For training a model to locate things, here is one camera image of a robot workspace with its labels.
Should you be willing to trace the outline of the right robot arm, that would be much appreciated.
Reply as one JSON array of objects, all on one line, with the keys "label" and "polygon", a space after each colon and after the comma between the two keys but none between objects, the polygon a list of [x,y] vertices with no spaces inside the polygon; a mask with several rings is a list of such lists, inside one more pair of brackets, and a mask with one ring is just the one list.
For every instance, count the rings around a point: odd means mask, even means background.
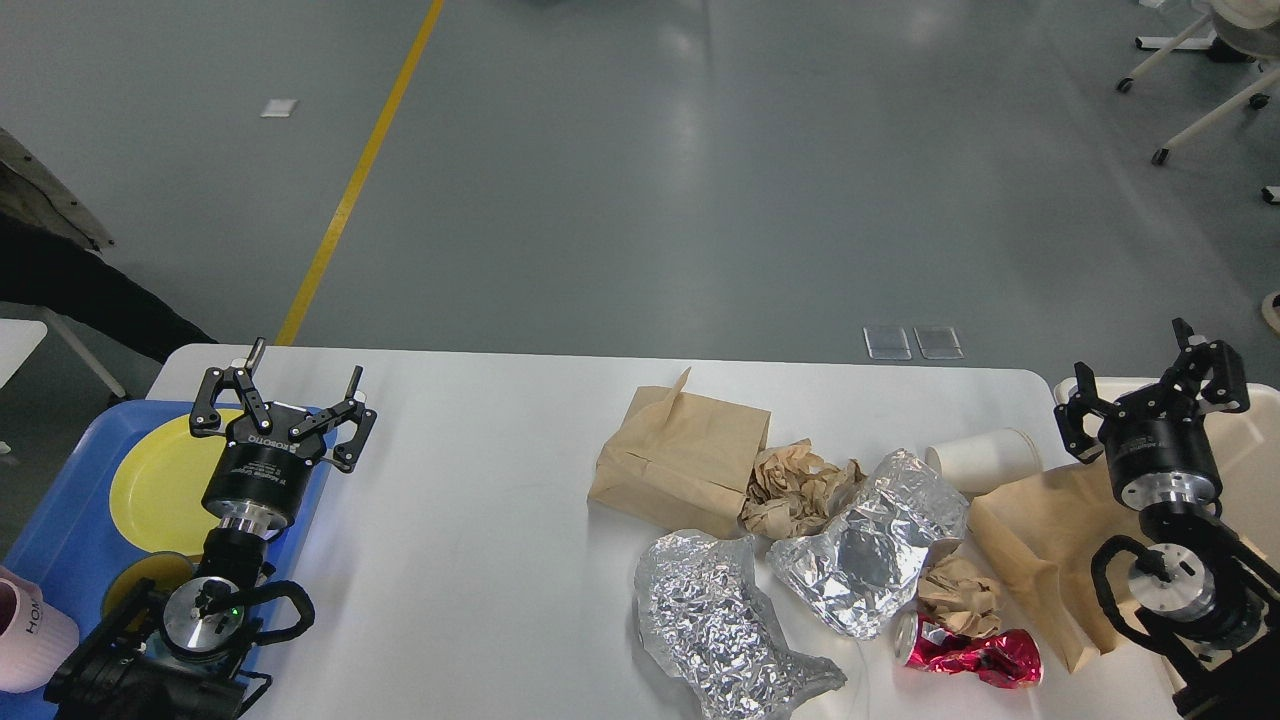
[{"label": "right robot arm", "polygon": [[1244,364],[1181,318],[1172,332],[1178,356],[1157,380],[1106,400],[1076,363],[1075,388],[1053,410],[1064,448],[1083,464],[1105,460],[1114,498],[1142,530],[1094,552],[1094,596],[1117,634],[1181,679],[1180,717],[1275,719],[1279,574],[1222,520],[1204,428],[1213,413],[1251,406]]}]

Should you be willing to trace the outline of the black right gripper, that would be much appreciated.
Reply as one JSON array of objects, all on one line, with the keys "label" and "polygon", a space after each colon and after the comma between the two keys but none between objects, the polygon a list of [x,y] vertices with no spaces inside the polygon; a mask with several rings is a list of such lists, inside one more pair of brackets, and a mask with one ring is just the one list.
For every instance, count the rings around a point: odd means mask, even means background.
[{"label": "black right gripper", "polygon": [[[1066,452],[1082,464],[1105,452],[1114,497],[1134,511],[1216,503],[1222,480],[1204,420],[1251,409],[1243,357],[1230,343],[1197,333],[1183,318],[1172,319],[1172,333],[1178,356],[1149,392],[1147,416],[1114,416],[1116,405],[1098,396],[1085,363],[1074,364],[1076,388],[1053,409]],[[1100,439],[1085,430],[1087,416],[1103,421]]]}]

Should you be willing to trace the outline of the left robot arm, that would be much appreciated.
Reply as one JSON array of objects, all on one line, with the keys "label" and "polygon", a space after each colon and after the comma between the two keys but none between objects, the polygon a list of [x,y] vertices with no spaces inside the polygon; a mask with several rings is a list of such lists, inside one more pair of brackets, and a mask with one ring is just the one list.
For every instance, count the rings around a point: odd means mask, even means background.
[{"label": "left robot arm", "polygon": [[143,577],[52,674],[44,698],[59,719],[239,719],[273,678],[244,667],[257,648],[315,623],[302,585],[268,555],[297,523],[323,464],[353,471],[376,423],[356,366],[340,401],[311,410],[262,397],[255,373],[266,342],[209,368],[189,433],[221,450],[200,500],[214,528],[193,575],[170,591]]}]

